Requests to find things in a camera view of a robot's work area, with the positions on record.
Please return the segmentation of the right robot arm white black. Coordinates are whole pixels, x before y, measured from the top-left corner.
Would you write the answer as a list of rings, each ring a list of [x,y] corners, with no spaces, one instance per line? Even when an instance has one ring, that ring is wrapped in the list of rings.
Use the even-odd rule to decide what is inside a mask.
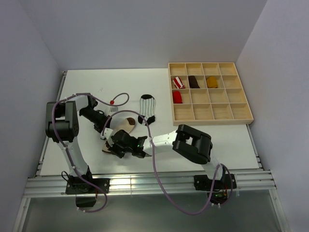
[[[220,188],[226,181],[226,169],[211,154],[211,136],[185,124],[170,133],[155,137],[136,138],[119,130],[110,134],[107,144],[112,154],[119,158],[129,153],[143,159],[173,150],[192,163],[200,164],[213,188]]]

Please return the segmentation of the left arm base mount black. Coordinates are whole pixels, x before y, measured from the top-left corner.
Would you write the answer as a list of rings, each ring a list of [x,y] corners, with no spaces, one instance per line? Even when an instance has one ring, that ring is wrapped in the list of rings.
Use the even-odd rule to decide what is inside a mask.
[[[86,175],[82,175],[86,181],[96,185],[101,190],[97,189],[93,185],[84,182],[77,176],[69,175],[66,171],[61,172],[61,177],[66,183],[66,195],[75,195],[75,203],[79,208],[91,208],[93,207],[98,198],[99,193],[108,193],[110,187],[109,178],[93,178],[90,171],[87,171]]]

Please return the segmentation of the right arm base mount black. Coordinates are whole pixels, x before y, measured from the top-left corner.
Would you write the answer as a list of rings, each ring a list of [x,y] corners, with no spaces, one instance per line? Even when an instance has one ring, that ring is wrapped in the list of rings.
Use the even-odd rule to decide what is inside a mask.
[[[210,197],[212,180],[207,175],[195,175],[194,187],[197,191],[207,191],[207,196]],[[215,180],[213,194],[210,197],[212,204],[221,205],[228,199],[228,191],[237,188],[235,176],[233,174],[223,174],[221,180]]]

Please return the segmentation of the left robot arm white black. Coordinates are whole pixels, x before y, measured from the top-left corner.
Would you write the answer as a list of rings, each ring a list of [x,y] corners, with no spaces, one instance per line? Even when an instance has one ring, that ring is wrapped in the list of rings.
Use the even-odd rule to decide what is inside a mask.
[[[77,188],[89,193],[94,187],[90,169],[85,162],[77,136],[79,134],[78,116],[83,116],[94,125],[94,130],[102,133],[108,115],[95,110],[98,101],[89,95],[75,96],[66,101],[48,102],[46,105],[45,133],[62,150],[69,166],[69,176],[79,177]]]

